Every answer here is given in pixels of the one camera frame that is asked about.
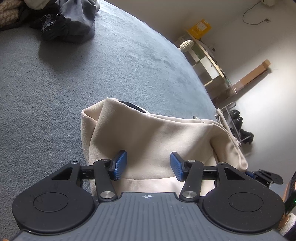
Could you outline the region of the person right hand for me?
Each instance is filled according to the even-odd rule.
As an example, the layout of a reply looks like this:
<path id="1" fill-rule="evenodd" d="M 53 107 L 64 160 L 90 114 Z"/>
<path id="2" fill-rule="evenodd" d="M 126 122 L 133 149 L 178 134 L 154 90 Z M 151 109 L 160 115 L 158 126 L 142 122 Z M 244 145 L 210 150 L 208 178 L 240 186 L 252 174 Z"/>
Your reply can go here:
<path id="1" fill-rule="evenodd" d="M 295 214 L 290 213 L 288 215 L 285 215 L 278 227 L 279 232 L 282 235 L 285 235 L 286 233 L 291 231 L 295 227 L 295 221 Z"/>

